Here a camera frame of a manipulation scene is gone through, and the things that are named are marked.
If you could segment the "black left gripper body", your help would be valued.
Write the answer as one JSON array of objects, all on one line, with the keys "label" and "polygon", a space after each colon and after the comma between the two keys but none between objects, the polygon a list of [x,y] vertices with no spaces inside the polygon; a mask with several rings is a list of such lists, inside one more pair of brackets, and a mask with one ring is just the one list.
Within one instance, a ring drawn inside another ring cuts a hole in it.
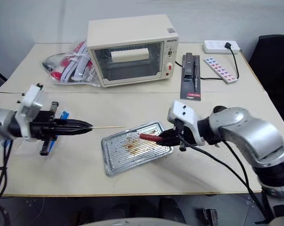
[{"label": "black left gripper body", "polygon": [[58,109],[59,103],[53,101],[48,111],[39,111],[37,117],[30,123],[32,137],[43,141],[43,145],[39,154],[41,156],[48,156],[54,142],[57,140],[57,135],[51,134],[51,130],[55,125],[55,113]]}]

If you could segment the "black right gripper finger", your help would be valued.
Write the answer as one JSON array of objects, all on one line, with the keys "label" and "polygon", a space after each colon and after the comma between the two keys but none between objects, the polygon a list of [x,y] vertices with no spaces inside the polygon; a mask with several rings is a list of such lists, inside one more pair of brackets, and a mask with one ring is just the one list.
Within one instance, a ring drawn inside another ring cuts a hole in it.
[{"label": "black right gripper finger", "polygon": [[175,139],[177,137],[177,132],[174,129],[168,129],[159,134],[162,139]]},{"label": "black right gripper finger", "polygon": [[180,139],[178,137],[162,137],[159,141],[156,142],[157,145],[160,146],[179,146],[180,145]]}]

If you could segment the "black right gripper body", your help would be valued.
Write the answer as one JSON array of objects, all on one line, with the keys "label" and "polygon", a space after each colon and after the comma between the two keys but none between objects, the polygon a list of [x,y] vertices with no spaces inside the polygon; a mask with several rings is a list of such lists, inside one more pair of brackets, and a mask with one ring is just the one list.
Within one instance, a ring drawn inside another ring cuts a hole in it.
[{"label": "black right gripper body", "polygon": [[191,147],[191,135],[188,130],[185,129],[184,122],[179,119],[174,120],[174,130],[180,140],[179,150],[185,152],[187,147]]}]

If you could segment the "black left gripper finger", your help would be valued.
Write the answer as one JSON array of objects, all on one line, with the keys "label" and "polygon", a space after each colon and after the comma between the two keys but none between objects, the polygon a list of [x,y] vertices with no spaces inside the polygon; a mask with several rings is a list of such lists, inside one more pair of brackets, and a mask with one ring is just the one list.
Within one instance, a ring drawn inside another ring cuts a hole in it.
[{"label": "black left gripper finger", "polygon": [[91,128],[59,127],[54,129],[54,135],[73,136],[73,135],[85,134],[90,131],[92,131]]},{"label": "black left gripper finger", "polygon": [[54,127],[57,129],[91,129],[92,124],[75,119],[55,119]]}]

